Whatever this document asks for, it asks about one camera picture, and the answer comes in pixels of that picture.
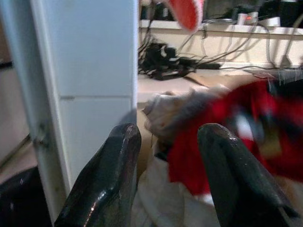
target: desk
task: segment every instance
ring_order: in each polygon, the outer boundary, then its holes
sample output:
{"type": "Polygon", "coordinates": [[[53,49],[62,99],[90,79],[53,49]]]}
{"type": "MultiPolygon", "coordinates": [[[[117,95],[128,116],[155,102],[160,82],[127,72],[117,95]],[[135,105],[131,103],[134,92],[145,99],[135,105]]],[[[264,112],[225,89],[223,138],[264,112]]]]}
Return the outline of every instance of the desk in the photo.
{"type": "MultiPolygon", "coordinates": [[[[197,74],[211,77],[218,75],[244,75],[249,73],[242,70],[197,70],[197,74]]],[[[191,88],[197,87],[201,87],[201,85],[184,78],[159,81],[140,74],[138,76],[137,102],[139,104],[146,103],[156,93],[172,91],[180,95],[189,92],[191,88]]]]}

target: red cloth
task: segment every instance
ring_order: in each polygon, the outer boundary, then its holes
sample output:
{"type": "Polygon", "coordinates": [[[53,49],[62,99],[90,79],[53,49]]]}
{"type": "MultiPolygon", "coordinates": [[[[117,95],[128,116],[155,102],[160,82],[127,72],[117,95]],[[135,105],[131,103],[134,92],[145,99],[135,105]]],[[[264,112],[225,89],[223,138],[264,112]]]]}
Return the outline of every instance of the red cloth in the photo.
{"type": "Polygon", "coordinates": [[[193,33],[201,24],[204,0],[162,0],[180,25],[193,33]]]}
{"type": "MultiPolygon", "coordinates": [[[[214,101],[198,117],[188,122],[177,135],[169,153],[169,177],[171,182],[182,182],[193,195],[210,192],[203,161],[198,149],[197,131],[206,123],[219,123],[232,115],[233,106],[250,110],[254,119],[271,113],[277,118],[289,119],[303,125],[303,100],[273,97],[267,91],[267,82],[259,81],[239,87],[226,97],[214,101]]],[[[258,146],[250,140],[242,140],[253,155],[274,175],[303,181],[303,135],[290,138],[279,131],[282,155],[265,160],[258,146]]]]}

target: black object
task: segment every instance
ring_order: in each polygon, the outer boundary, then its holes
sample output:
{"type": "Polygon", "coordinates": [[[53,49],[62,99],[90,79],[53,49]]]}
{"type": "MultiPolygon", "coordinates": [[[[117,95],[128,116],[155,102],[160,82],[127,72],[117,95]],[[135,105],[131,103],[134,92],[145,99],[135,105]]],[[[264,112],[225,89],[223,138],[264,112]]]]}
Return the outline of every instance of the black object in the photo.
{"type": "Polygon", "coordinates": [[[303,13],[303,1],[280,3],[280,21],[281,27],[292,27],[294,22],[303,13]]]}
{"type": "Polygon", "coordinates": [[[178,69],[176,49],[169,48],[166,44],[152,43],[145,50],[145,58],[139,65],[144,71],[178,69]]]}
{"type": "Polygon", "coordinates": [[[218,124],[198,130],[221,227],[302,227],[302,221],[272,175],[242,141],[218,124]]]}
{"type": "Polygon", "coordinates": [[[157,3],[155,9],[155,20],[174,20],[172,13],[164,3],[157,3]]]}
{"type": "Polygon", "coordinates": [[[52,226],[37,167],[0,185],[0,226],[52,226]]]}
{"type": "Polygon", "coordinates": [[[171,146],[166,147],[165,150],[160,151],[157,154],[155,154],[155,157],[157,157],[158,159],[161,159],[164,162],[167,162],[167,157],[168,157],[170,149],[171,149],[171,146]]]}
{"type": "Polygon", "coordinates": [[[141,135],[116,126],[79,174],[55,227],[128,227],[141,135]]]}
{"type": "Polygon", "coordinates": [[[219,63],[200,63],[196,66],[196,69],[200,70],[219,70],[222,64],[219,63]]]}
{"type": "Polygon", "coordinates": [[[278,17],[279,14],[279,1],[272,0],[272,1],[266,1],[263,6],[260,8],[258,19],[259,21],[269,19],[272,17],[278,17]]]}
{"type": "Polygon", "coordinates": [[[186,76],[187,74],[194,72],[194,70],[156,70],[152,72],[150,78],[156,80],[168,80],[177,79],[186,76]]]}
{"type": "Polygon", "coordinates": [[[5,62],[0,64],[0,70],[6,69],[6,68],[12,68],[13,67],[13,62],[5,62]]]}
{"type": "Polygon", "coordinates": [[[141,20],[147,20],[148,19],[148,7],[147,6],[142,6],[142,9],[141,9],[141,16],[140,16],[140,19],[141,20]]]}
{"type": "Polygon", "coordinates": [[[183,65],[185,67],[193,68],[196,65],[196,59],[191,59],[191,58],[188,58],[188,57],[180,57],[179,58],[179,64],[183,65]]]}
{"type": "MultiPolygon", "coordinates": [[[[300,70],[300,77],[301,79],[297,80],[297,81],[293,81],[293,82],[286,82],[284,83],[283,81],[279,81],[279,80],[272,80],[269,81],[268,83],[268,91],[274,95],[274,96],[281,96],[281,97],[285,97],[285,98],[303,98],[303,72],[302,69],[300,70]]],[[[296,78],[296,74],[298,70],[294,70],[293,73],[294,75],[285,75],[285,78],[289,77],[290,79],[296,78]]]]}

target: floor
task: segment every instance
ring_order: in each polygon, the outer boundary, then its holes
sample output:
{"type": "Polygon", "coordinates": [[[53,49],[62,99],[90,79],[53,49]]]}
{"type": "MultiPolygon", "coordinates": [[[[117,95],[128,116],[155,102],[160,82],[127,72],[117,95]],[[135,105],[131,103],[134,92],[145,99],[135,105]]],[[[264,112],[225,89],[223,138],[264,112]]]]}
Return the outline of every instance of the floor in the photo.
{"type": "Polygon", "coordinates": [[[0,166],[28,134],[17,73],[14,69],[0,70],[0,166]]]}
{"type": "Polygon", "coordinates": [[[32,143],[24,145],[2,167],[0,167],[0,184],[23,170],[37,166],[37,159],[32,143]]]}

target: white shelf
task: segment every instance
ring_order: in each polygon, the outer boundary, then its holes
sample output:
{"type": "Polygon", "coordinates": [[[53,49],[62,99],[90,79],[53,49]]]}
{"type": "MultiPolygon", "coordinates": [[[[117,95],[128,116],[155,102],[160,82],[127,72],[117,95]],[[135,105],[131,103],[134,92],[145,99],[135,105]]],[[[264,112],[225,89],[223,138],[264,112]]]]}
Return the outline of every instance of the white shelf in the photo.
{"type": "MultiPolygon", "coordinates": [[[[146,28],[149,24],[149,20],[141,20],[140,27],[146,28]]],[[[202,24],[206,25],[207,30],[210,32],[235,32],[235,33],[249,33],[252,26],[248,25],[215,25],[215,24],[202,24]]],[[[155,29],[174,29],[181,30],[181,27],[176,21],[164,21],[154,20],[151,24],[151,28],[155,29]]],[[[291,35],[293,32],[292,27],[269,27],[269,31],[272,35],[291,35]]],[[[254,33],[266,34],[267,32],[263,27],[258,26],[254,33]]],[[[298,28],[295,35],[303,35],[303,29],[298,28]]]]}

